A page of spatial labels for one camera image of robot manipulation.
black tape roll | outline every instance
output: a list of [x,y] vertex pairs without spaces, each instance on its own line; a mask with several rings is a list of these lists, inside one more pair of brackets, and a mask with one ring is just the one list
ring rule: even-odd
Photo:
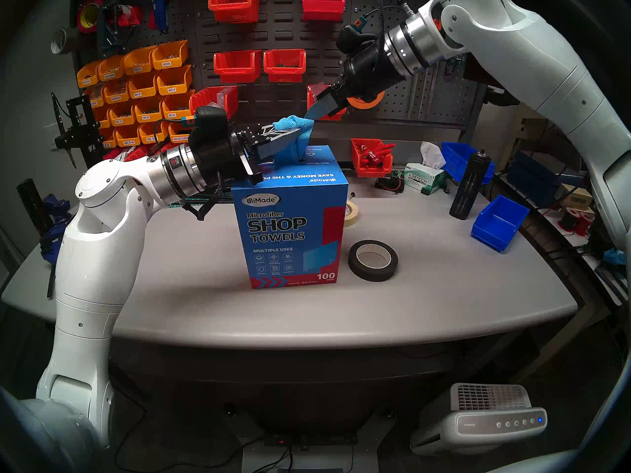
[[357,276],[367,281],[390,279],[399,264],[394,249],[378,240],[360,240],[348,254],[348,266]]

table top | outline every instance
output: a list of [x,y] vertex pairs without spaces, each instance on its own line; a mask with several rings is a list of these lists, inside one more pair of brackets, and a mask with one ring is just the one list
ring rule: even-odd
[[[157,212],[114,336],[235,349],[400,346],[505,332],[576,310],[521,234],[504,253],[470,237],[488,203],[482,196],[461,221],[448,213],[455,188],[396,195],[372,188],[374,180],[350,181],[360,214],[344,230],[334,284],[251,289],[232,205],[215,206],[203,222],[177,208]],[[348,251],[363,239],[397,252],[390,280],[371,283],[349,269]],[[36,248],[2,299],[54,320],[48,276]]]

masking tape roll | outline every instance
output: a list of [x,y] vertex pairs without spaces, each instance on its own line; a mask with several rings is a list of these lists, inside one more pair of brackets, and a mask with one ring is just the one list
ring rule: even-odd
[[346,216],[344,217],[344,227],[349,227],[357,221],[359,209],[350,200],[346,201]]

black pegboard wall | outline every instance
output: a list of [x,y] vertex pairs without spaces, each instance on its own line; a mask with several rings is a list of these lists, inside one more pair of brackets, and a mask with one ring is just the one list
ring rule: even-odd
[[[261,64],[254,83],[239,85],[239,110],[233,118],[240,122],[268,122],[307,111],[307,84],[330,84],[338,77],[344,56],[335,47],[339,31],[360,15],[375,9],[377,0],[346,0],[340,23],[302,21],[302,0],[260,0],[257,23],[221,23],[208,9],[208,0],[172,0],[169,4],[169,32],[149,30],[146,23],[151,0],[129,0],[143,8],[143,23],[133,38],[133,47],[174,40],[189,41],[189,62],[193,64],[193,88],[223,84],[213,70],[215,52],[256,49],[304,49],[307,70],[301,83],[271,83]],[[395,0],[384,0],[386,6]],[[411,1],[416,10],[422,3]],[[398,8],[386,8],[386,30],[405,20]],[[372,13],[364,31],[377,32],[378,14]],[[422,122],[423,124],[464,127],[473,111],[476,83],[462,79],[464,62],[445,75],[445,62],[386,90],[380,104],[369,110],[354,110],[342,122],[373,124]]]

shop towel box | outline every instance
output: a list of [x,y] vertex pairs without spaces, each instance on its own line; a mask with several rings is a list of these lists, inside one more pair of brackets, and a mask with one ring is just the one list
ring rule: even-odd
[[232,186],[253,288],[335,283],[348,182],[329,146],[306,161],[261,164],[263,182]]
[[434,169],[420,163],[408,163],[405,166],[405,186],[411,186],[425,195],[431,195],[442,187],[445,179],[444,169]]

